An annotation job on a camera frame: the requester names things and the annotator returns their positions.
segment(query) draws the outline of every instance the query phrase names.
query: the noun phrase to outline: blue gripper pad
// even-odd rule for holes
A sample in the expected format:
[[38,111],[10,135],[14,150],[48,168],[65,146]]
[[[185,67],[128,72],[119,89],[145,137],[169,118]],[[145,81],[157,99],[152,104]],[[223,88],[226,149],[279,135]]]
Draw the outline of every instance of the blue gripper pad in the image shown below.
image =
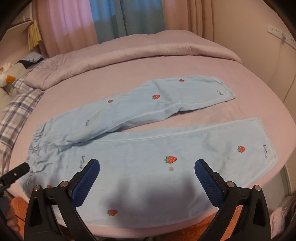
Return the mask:
[[92,163],[88,166],[85,166],[82,170],[82,177],[80,177],[79,181],[77,182],[76,186],[72,190],[72,206],[74,208],[79,207],[83,204],[89,190],[91,189],[94,181],[99,175],[100,172],[100,163],[96,159],[91,159],[89,162]]
[[220,209],[223,205],[223,191],[201,160],[195,162],[194,171],[212,205]]

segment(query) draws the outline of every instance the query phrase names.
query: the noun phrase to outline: silver bolt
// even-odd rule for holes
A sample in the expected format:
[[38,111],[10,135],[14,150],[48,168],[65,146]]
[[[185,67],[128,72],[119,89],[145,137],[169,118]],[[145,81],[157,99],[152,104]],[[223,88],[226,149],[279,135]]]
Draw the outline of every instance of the silver bolt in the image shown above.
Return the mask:
[[35,187],[34,187],[34,191],[38,191],[40,189],[40,186],[39,185],[36,185]]
[[227,182],[227,186],[229,186],[230,188],[233,188],[235,184],[233,182]]
[[61,184],[60,184],[60,186],[62,188],[64,188],[64,187],[68,186],[68,182],[67,181],[62,181]]
[[255,185],[255,189],[256,189],[257,191],[261,191],[261,187],[260,187],[259,185]]

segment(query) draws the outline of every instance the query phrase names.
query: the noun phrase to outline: yellow cloth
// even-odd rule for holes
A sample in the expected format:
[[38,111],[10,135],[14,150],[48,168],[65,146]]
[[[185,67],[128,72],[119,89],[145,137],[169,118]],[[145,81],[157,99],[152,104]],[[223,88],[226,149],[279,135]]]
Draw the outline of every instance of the yellow cloth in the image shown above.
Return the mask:
[[41,35],[38,30],[38,26],[36,21],[34,20],[32,24],[29,26],[28,30],[28,43],[29,49],[33,49],[42,41]]

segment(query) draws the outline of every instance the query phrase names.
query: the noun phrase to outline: electrical outlet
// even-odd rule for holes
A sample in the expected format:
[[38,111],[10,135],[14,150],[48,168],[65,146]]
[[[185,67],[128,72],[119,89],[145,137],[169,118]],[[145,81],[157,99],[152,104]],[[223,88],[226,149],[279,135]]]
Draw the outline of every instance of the electrical outlet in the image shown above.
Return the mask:
[[286,34],[286,43],[290,45],[292,48],[296,49],[296,42],[292,36]]
[[280,39],[283,37],[282,30],[280,30],[280,29],[278,29],[275,26],[272,26],[270,24],[267,26],[267,32],[269,32],[270,34],[272,34],[272,35],[274,35],[274,36],[276,36],[276,37],[278,37]]

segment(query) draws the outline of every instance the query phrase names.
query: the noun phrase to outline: pink bed sheet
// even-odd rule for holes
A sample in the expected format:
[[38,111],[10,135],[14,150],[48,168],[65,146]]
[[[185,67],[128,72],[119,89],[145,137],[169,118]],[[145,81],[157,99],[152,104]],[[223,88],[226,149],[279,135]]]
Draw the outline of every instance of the pink bed sheet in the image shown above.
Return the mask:
[[[131,60],[85,72],[49,88],[29,116],[15,143],[10,169],[25,161],[36,125],[43,124],[52,116],[110,95],[128,92],[150,79],[190,75],[218,77],[235,92],[237,98],[202,110],[176,114],[164,121],[131,130],[225,123],[260,117],[279,158],[275,167],[256,181],[259,185],[267,183],[281,170],[293,152],[296,146],[296,125],[279,98],[251,71],[233,60],[205,56],[162,56]],[[18,182],[12,185],[9,191],[28,201]],[[93,225],[88,227],[94,235],[99,236],[145,237],[188,227],[215,211],[213,208],[191,220],[157,228],[118,229]]]

